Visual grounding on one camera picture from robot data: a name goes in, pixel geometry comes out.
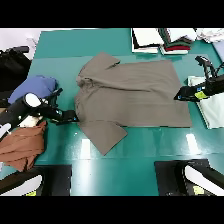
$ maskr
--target green table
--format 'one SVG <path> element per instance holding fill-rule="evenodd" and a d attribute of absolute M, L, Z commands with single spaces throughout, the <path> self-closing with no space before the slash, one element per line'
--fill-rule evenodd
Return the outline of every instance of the green table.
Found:
<path fill-rule="evenodd" d="M 29 75 L 43 74 L 59 80 L 64 89 L 61 109 L 74 108 L 78 92 L 75 77 L 92 56 L 105 51 L 121 63 L 172 60 L 182 84 L 189 75 L 203 76 L 196 54 L 221 61 L 211 44 L 196 41 L 190 54 L 162 56 L 131 53 L 130 29 L 43 32 Z M 208 158 L 224 174 L 224 129 L 208 130 L 195 103 L 189 103 L 192 128 L 126 128 L 128 136 L 106 156 L 88 141 L 76 124 L 49 124 L 47 147 L 36 164 L 72 164 L 71 195 L 158 195 L 154 161 Z M 14 169 L 4 167 L 1 176 Z"/>

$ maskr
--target yellow label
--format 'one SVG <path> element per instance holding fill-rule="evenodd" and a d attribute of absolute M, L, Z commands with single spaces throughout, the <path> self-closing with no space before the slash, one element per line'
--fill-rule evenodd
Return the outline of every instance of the yellow label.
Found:
<path fill-rule="evenodd" d="M 201 91 L 201 92 L 198 92 L 198 93 L 195 93 L 194 94 L 198 99 L 204 99 L 204 98 L 207 98 L 207 96 Z"/>
<path fill-rule="evenodd" d="M 30 192 L 30 193 L 26 194 L 26 196 L 36 196 L 36 195 L 37 195 L 36 191 L 33 191 L 33 192 Z"/>
<path fill-rule="evenodd" d="M 194 186 L 193 189 L 194 189 L 195 195 L 204 194 L 205 193 L 205 191 L 204 191 L 204 189 L 202 187 Z"/>

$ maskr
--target white circular joint cover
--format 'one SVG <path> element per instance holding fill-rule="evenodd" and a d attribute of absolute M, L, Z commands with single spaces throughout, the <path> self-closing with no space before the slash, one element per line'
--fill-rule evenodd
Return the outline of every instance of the white circular joint cover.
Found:
<path fill-rule="evenodd" d="M 39 107 L 41 105 L 40 99 L 33 93 L 27 93 L 25 101 L 30 107 Z"/>

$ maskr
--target black bag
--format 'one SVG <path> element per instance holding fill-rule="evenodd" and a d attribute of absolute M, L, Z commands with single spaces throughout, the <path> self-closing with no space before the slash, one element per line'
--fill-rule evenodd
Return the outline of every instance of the black bag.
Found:
<path fill-rule="evenodd" d="M 15 90 L 27 78 L 31 65 L 23 54 L 27 52 L 29 47 L 0 50 L 0 93 Z"/>

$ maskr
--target teal tabletop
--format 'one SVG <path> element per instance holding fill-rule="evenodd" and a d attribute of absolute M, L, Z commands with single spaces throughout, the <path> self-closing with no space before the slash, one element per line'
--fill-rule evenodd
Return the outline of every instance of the teal tabletop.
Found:
<path fill-rule="evenodd" d="M 133 54 L 129 28 L 43 32 L 29 76 L 55 77 L 63 92 L 59 108 L 74 109 L 75 82 L 80 69 L 104 51 L 121 63 L 171 60 L 183 85 L 190 75 L 203 76 L 197 55 L 221 63 L 211 44 L 195 41 L 188 55 Z M 55 126 L 45 133 L 46 149 L 36 164 L 72 164 L 71 195 L 158 195 L 154 162 L 208 158 L 224 174 L 224 129 L 206 128 L 195 103 L 189 102 L 192 128 L 125 128 L 128 136 L 102 156 L 77 124 Z M 3 167 L 0 178 L 15 170 Z"/>

